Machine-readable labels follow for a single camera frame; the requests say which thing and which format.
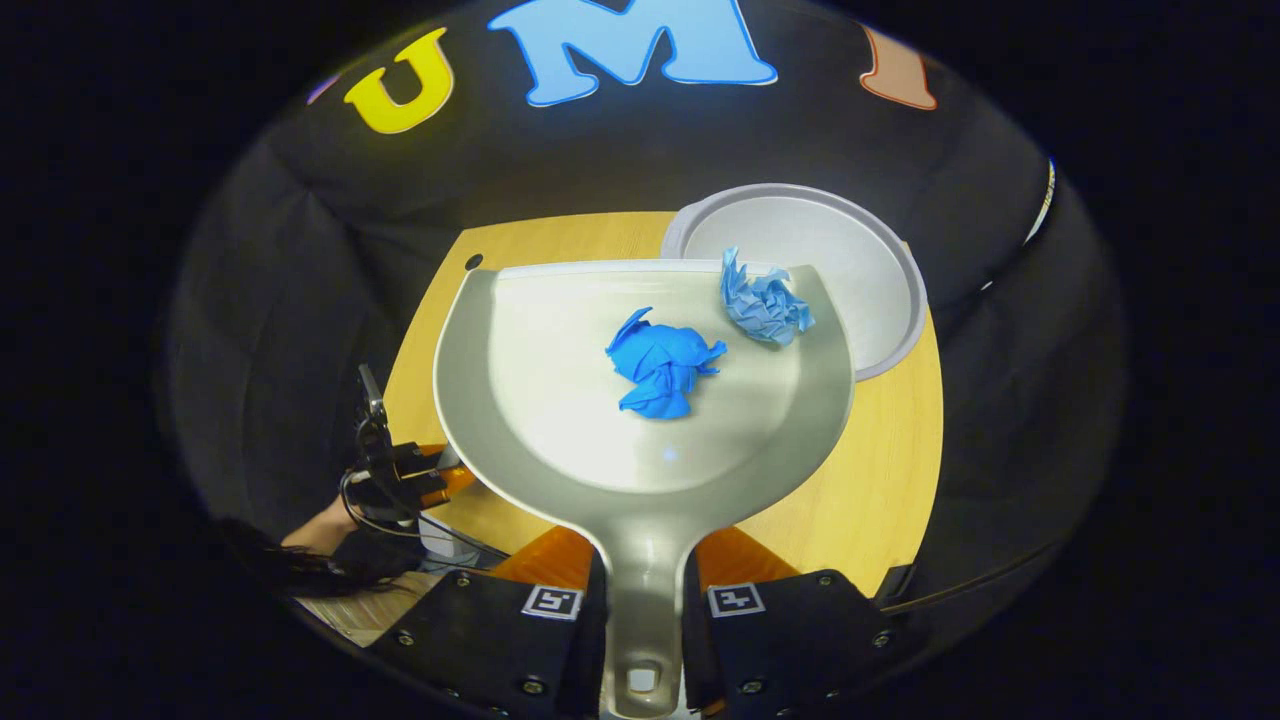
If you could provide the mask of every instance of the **dustpan handle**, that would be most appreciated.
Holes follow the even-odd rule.
[[[687,553],[636,547],[635,542],[625,541],[611,553],[604,694],[609,711],[620,717],[667,717],[680,703]]]

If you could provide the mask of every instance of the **light blue crumpled paper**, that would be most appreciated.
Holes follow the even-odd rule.
[[[692,328],[650,325],[640,318],[653,310],[641,307],[627,318],[604,352],[613,369],[636,388],[618,401],[618,410],[635,410],[645,418],[684,418],[691,410],[686,392],[692,392],[698,375],[713,375],[719,369],[708,364],[728,347],[707,341]]]
[[[782,284],[788,279],[790,273],[774,269],[748,284],[746,268],[737,266],[737,247],[730,247],[724,251],[724,270],[721,273],[724,310],[753,338],[791,345],[796,331],[812,328],[814,319],[809,314],[809,304]]]

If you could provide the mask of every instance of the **crumpled paper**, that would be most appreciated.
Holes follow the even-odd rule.
[[[814,319],[809,314],[809,304],[782,284],[788,279],[790,273],[774,269],[748,283],[746,268],[737,266],[737,247],[730,247],[724,251],[724,270],[721,273],[724,310],[753,338],[791,345],[796,332],[812,328]]]
[[[641,307],[627,318],[604,352],[613,369],[636,384],[618,401],[618,410],[635,410],[645,418],[684,418],[691,410],[686,392],[692,392],[698,375],[713,375],[718,368],[708,364],[728,347],[707,341],[692,328],[650,325],[641,320],[653,307]]]

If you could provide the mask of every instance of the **hair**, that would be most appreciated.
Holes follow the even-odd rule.
[[[339,565],[305,547],[280,547],[262,530],[237,518],[214,523],[248,571],[274,593],[300,598],[351,597],[364,592],[403,589],[365,565]]]

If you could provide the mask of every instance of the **dustpan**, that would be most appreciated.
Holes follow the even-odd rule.
[[[748,266],[759,274],[767,266]],[[604,700],[622,717],[676,710],[685,564],[709,533],[809,478],[849,418],[854,364],[822,278],[788,268],[817,324],[788,347],[749,338],[708,260],[471,270],[435,354],[440,424],[476,477],[586,537],[609,573]],[[692,413],[618,409],[634,386],[604,348],[639,307],[728,352],[689,395]]]

